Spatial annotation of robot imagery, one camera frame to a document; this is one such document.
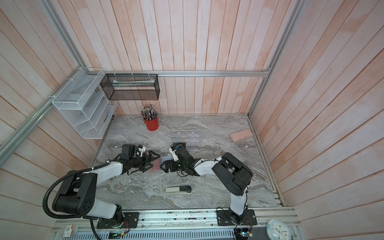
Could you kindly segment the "black VIP card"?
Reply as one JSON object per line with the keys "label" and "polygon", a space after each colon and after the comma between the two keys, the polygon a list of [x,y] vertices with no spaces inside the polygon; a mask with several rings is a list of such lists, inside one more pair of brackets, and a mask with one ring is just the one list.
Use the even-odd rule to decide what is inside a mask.
{"label": "black VIP card", "polygon": [[177,147],[176,147],[176,149],[185,148],[185,147],[186,147],[185,144],[178,144]]}

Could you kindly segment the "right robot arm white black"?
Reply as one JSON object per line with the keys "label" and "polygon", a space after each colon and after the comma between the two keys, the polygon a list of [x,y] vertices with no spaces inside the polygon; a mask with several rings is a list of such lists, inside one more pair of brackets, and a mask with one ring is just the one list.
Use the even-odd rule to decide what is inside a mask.
{"label": "right robot arm white black", "polygon": [[172,144],[172,160],[163,162],[160,168],[168,172],[184,172],[182,177],[215,175],[231,193],[231,204],[224,214],[234,224],[241,224],[248,211],[248,190],[253,173],[231,153],[215,159],[195,159],[186,149],[186,144]]}

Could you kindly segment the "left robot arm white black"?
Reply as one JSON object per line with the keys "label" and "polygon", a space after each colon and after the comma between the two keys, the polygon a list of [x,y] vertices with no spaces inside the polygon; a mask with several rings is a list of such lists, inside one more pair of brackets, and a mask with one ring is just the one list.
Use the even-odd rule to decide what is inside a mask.
{"label": "left robot arm white black", "polygon": [[120,175],[146,172],[160,155],[144,146],[124,144],[115,158],[96,167],[69,171],[55,181],[43,198],[43,210],[55,219],[83,218],[112,220],[120,225],[125,216],[122,207],[96,198],[97,186]]}

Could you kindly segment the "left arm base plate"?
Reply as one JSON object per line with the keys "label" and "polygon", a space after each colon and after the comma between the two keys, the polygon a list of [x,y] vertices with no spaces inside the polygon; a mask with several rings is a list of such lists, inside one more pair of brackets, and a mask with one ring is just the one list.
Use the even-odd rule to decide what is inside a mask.
{"label": "left arm base plate", "polygon": [[138,225],[139,212],[122,212],[122,216],[112,219],[100,218],[97,229],[135,229]]}

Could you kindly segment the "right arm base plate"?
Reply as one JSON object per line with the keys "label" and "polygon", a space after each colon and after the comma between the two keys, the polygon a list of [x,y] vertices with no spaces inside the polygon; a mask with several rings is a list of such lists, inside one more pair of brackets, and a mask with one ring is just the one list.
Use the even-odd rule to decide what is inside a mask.
{"label": "right arm base plate", "polygon": [[255,226],[257,225],[254,210],[246,209],[242,215],[236,215],[231,210],[216,210],[217,222],[219,226]]}

